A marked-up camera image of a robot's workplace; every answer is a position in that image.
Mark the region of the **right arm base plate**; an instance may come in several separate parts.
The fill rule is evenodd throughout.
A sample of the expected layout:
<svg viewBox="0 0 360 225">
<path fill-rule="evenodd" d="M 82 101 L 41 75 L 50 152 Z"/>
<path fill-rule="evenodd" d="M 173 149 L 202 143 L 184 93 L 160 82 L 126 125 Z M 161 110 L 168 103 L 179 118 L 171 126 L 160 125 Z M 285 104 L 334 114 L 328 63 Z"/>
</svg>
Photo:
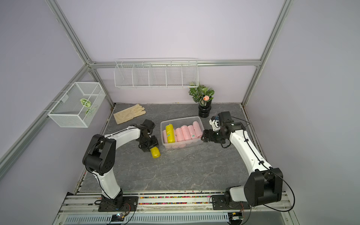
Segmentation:
<svg viewBox="0 0 360 225">
<path fill-rule="evenodd" d="M 209 202 L 212 204 L 213 210 L 249 210 L 250 205 L 247 202 L 232 202 L 230 197 L 225 195 L 211 195 Z"/>
</svg>

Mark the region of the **pink roll with green sticker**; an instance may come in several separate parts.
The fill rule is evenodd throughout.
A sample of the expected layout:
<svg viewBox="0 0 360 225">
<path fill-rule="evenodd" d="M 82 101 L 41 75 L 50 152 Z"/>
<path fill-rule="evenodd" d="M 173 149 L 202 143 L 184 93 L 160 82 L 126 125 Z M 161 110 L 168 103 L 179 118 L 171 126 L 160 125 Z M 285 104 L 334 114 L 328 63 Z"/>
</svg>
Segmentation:
<svg viewBox="0 0 360 225">
<path fill-rule="evenodd" d="M 175 133 L 176 133 L 177 142 L 180 143 L 180 142 L 185 141 L 185 138 L 184 138 L 184 135 L 183 135 L 183 132 L 182 132 L 181 128 L 177 128 L 175 130 Z"/>
</svg>

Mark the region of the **yellow trash bag roll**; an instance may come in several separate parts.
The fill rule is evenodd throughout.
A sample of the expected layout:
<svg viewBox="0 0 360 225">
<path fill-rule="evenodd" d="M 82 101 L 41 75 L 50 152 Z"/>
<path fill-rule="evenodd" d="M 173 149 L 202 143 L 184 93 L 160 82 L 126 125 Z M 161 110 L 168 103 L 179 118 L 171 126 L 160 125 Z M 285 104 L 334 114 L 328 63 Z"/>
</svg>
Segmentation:
<svg viewBox="0 0 360 225">
<path fill-rule="evenodd" d="M 159 158 L 161 156 L 160 150 L 158 147 L 153 147 L 150 149 L 151 155 L 153 158 Z"/>
<path fill-rule="evenodd" d="M 166 126 L 166 140 L 167 143 L 175 143 L 175 133 L 173 124 L 168 124 Z"/>
</svg>

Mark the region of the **clear plastic storage box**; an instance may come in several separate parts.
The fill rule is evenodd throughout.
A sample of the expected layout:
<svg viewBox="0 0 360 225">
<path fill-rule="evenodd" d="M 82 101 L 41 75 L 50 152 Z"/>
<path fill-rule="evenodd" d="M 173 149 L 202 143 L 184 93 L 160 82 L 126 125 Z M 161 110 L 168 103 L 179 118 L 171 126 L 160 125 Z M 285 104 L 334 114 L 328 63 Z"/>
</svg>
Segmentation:
<svg viewBox="0 0 360 225">
<path fill-rule="evenodd" d="M 181 148 L 185 148 L 188 146 L 194 146 L 194 145 L 199 145 L 202 144 L 203 141 L 201 140 L 201 138 L 196 138 L 194 140 L 189 140 L 189 141 L 183 141 L 183 142 L 177 142 L 177 138 L 176 138 L 176 133 L 175 130 L 177 128 L 181 128 L 181 126 L 186 125 L 193 125 L 194 121 L 198 121 L 200 124 L 201 129 L 204 131 L 204 127 L 201 121 L 201 118 L 199 116 L 193 116 L 193 117 L 186 117 L 186 118 L 179 118 L 179 119 L 173 119 L 173 120 L 168 120 L 168 121 L 162 121 L 160 124 L 160 134 L 161 134 L 161 142 L 162 144 L 165 146 L 166 149 L 181 149 Z M 175 133 L 175 143 L 164 143 L 163 140 L 163 130 L 166 130 L 166 126 L 168 124 L 173 124 L 173 128 L 174 128 L 174 133 Z"/>
</svg>

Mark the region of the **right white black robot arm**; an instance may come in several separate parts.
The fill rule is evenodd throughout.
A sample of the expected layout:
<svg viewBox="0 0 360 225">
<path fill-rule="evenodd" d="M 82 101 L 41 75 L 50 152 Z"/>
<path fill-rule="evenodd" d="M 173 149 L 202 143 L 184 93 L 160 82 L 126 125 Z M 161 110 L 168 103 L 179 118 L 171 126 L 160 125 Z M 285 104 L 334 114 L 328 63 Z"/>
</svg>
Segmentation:
<svg viewBox="0 0 360 225">
<path fill-rule="evenodd" d="M 252 143 L 247 132 L 250 123 L 226 111 L 211 117 L 209 124 L 211 128 L 203 131 L 201 140 L 219 143 L 224 149 L 234 146 L 248 171 L 245 185 L 228 187 L 222 204 L 230 209 L 245 203 L 250 207 L 269 208 L 270 203 L 281 201 L 285 183 L 283 173 L 268 163 Z"/>
</svg>

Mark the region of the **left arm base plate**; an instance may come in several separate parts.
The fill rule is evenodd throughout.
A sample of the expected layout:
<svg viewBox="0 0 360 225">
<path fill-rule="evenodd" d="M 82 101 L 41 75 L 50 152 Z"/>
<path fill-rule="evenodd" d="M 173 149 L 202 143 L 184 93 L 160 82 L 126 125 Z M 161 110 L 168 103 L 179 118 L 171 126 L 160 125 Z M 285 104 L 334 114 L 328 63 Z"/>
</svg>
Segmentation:
<svg viewBox="0 0 360 225">
<path fill-rule="evenodd" d="M 121 196 L 115 200 L 102 196 L 99 212 L 134 212 L 137 209 L 139 197 Z"/>
</svg>

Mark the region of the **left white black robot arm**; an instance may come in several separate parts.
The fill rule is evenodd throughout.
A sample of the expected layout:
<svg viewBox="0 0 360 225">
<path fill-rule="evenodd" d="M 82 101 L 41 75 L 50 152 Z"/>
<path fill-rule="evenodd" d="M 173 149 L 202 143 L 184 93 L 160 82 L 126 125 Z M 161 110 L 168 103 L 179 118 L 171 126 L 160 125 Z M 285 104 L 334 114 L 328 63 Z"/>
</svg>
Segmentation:
<svg viewBox="0 0 360 225">
<path fill-rule="evenodd" d="M 152 134 L 155 123 L 144 120 L 140 125 L 132 124 L 126 129 L 108 135 L 94 135 L 83 157 L 85 169 L 93 174 L 102 190 L 105 203 L 119 209 L 123 206 L 123 191 L 118 185 L 113 166 L 116 150 L 126 143 L 137 141 L 138 147 L 144 152 L 150 152 L 153 158 L 161 156 L 158 140 Z"/>
</svg>

